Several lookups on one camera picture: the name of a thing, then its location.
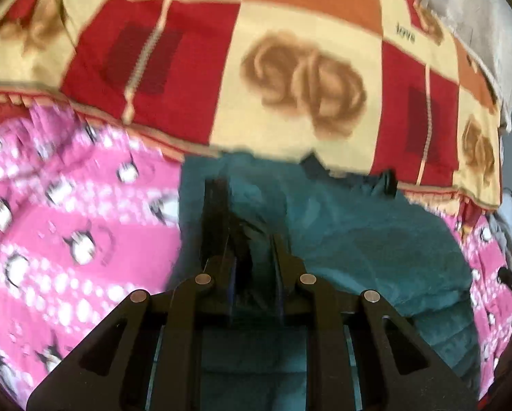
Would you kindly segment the red cream rose blanket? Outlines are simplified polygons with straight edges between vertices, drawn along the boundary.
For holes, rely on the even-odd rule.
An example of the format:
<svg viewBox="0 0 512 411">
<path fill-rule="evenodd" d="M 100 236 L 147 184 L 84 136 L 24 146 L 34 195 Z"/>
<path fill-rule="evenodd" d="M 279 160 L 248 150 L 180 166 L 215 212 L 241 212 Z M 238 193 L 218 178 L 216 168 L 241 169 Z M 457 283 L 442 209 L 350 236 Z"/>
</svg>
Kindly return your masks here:
<svg viewBox="0 0 512 411">
<path fill-rule="evenodd" d="M 499 97 L 417 0 L 0 0 L 0 103 L 55 100 L 179 153 L 391 170 L 467 219 L 502 199 Z"/>
</svg>

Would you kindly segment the dark green puffer jacket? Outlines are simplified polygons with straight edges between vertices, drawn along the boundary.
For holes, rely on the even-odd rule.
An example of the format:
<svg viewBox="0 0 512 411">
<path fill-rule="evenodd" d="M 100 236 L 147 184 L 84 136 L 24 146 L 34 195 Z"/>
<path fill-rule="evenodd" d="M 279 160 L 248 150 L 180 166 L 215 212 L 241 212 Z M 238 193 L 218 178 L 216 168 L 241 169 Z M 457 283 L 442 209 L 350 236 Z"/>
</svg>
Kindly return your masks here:
<svg viewBox="0 0 512 411">
<path fill-rule="evenodd" d="M 202 271 L 205 183 L 224 179 L 239 222 L 233 318 L 202 327 L 196 410 L 309 410 L 307 332 L 280 319 L 272 238 L 336 289 L 379 292 L 478 404 L 480 349 L 469 266 L 445 223 L 410 204 L 392 173 L 334 178 L 243 153 L 189 157 L 180 170 L 180 254 L 167 290 Z"/>
</svg>

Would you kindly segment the pink penguin quilt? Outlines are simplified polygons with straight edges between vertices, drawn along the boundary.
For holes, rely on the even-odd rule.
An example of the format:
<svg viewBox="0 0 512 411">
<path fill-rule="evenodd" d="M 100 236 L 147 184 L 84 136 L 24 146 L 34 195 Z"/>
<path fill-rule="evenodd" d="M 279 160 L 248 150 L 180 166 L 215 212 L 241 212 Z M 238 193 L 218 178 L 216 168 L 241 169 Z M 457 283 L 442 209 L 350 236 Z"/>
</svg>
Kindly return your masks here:
<svg viewBox="0 0 512 411">
<path fill-rule="evenodd" d="M 112 126 L 34 105 L 0 126 L 0 385 L 19 406 L 180 251 L 180 165 Z"/>
</svg>

